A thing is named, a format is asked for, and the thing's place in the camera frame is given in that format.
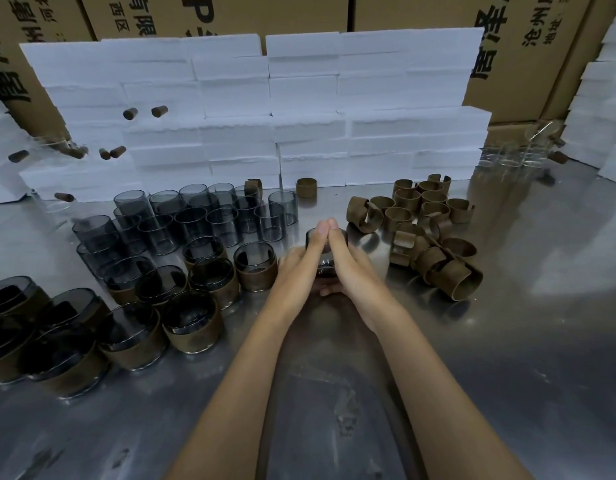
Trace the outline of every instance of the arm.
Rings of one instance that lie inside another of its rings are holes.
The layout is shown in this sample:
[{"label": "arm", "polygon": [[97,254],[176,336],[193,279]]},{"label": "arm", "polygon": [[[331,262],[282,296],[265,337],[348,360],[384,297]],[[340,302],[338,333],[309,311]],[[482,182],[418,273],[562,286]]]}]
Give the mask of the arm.
[{"label": "arm", "polygon": [[368,257],[348,249],[336,221],[329,222],[329,243],[341,283],[320,294],[345,292],[376,333],[430,479],[531,479],[379,279]]},{"label": "arm", "polygon": [[268,300],[165,480],[248,480],[259,442],[277,356],[317,274],[328,237],[319,223],[307,250],[293,248],[279,264]]}]

